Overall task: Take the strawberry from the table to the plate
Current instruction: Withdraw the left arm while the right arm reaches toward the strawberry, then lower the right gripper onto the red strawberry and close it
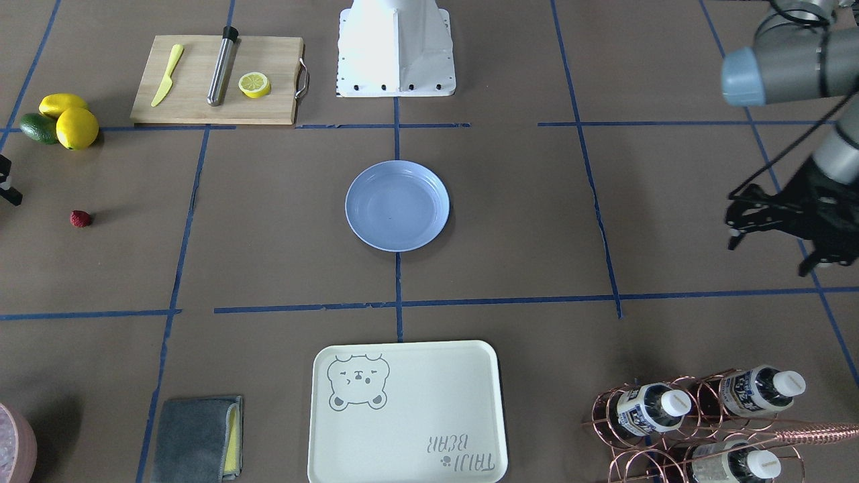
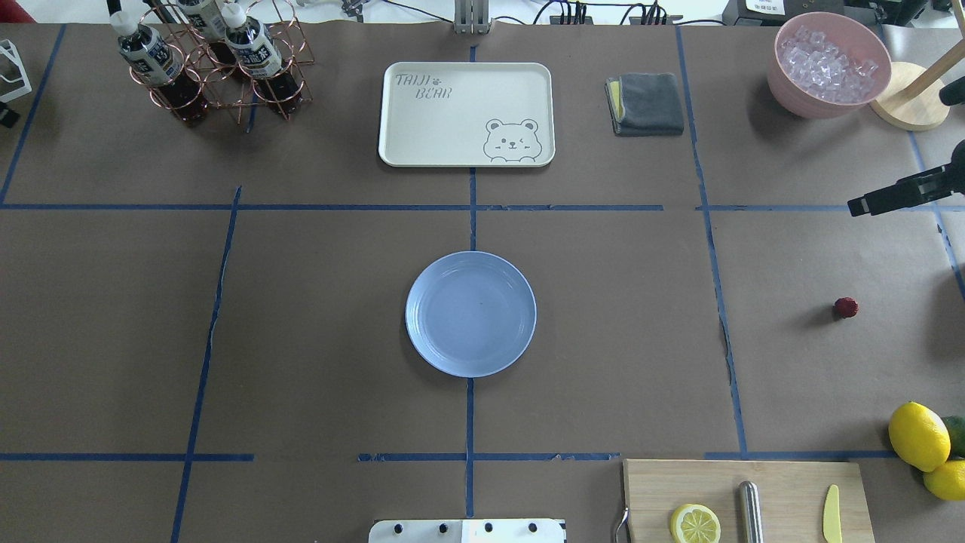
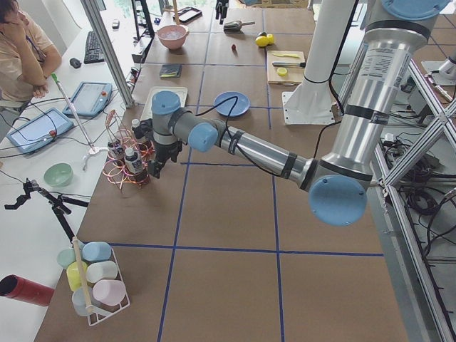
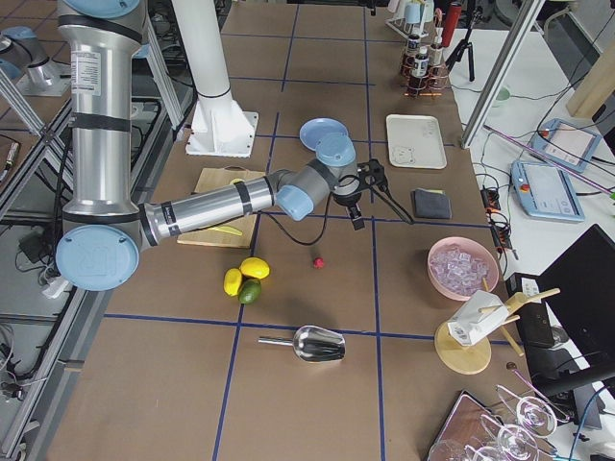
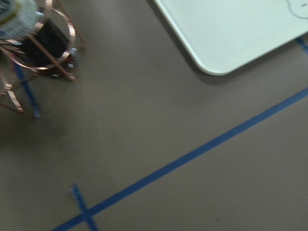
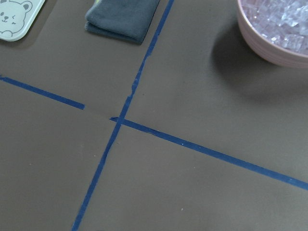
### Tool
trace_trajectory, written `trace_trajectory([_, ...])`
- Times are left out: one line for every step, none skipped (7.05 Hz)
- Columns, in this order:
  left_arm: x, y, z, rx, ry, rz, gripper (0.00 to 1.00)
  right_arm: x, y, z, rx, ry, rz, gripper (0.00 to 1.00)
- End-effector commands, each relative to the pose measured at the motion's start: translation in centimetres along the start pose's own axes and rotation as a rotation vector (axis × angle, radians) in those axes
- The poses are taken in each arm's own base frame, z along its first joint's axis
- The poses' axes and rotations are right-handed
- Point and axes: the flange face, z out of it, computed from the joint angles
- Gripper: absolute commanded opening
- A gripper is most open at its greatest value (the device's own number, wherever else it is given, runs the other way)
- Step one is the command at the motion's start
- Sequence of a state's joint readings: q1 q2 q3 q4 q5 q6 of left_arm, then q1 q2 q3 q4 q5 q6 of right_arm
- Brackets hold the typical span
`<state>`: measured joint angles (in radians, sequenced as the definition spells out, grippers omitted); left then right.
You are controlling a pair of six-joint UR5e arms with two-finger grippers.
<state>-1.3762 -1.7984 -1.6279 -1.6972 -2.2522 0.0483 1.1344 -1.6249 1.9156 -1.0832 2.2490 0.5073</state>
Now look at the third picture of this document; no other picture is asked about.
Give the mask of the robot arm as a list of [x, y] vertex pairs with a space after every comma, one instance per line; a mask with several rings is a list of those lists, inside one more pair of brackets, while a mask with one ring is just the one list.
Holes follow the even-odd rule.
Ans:
[[445, 1], [377, 1], [365, 31], [367, 51], [348, 99], [335, 143], [321, 159], [306, 159], [217, 119], [205, 119], [181, 105], [168, 90], [152, 97], [155, 158], [150, 174], [158, 177], [183, 144], [206, 152], [220, 147], [309, 194], [309, 206], [322, 222], [347, 226], [366, 208], [372, 179], [370, 162], [414, 52], [426, 45]]
[[229, 8], [229, 0], [217, 0], [216, 5], [215, 5], [215, 11], [216, 11], [216, 20], [219, 21], [219, 24], [222, 25], [224, 23], [224, 20], [227, 17], [227, 11]]

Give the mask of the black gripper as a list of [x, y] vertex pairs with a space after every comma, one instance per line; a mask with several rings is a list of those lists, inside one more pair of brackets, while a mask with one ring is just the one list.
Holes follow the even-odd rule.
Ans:
[[162, 167], [168, 160], [177, 162], [177, 157], [182, 151], [182, 141], [178, 140], [169, 145], [154, 142], [155, 156], [147, 163], [147, 171], [150, 176], [159, 179]]

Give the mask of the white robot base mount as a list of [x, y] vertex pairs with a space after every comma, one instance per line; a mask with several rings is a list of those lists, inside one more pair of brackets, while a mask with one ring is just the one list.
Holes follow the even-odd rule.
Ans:
[[287, 125], [328, 125], [333, 122], [329, 80], [357, 5], [357, 1], [321, 2], [304, 79], [294, 92], [283, 93], [284, 122]]

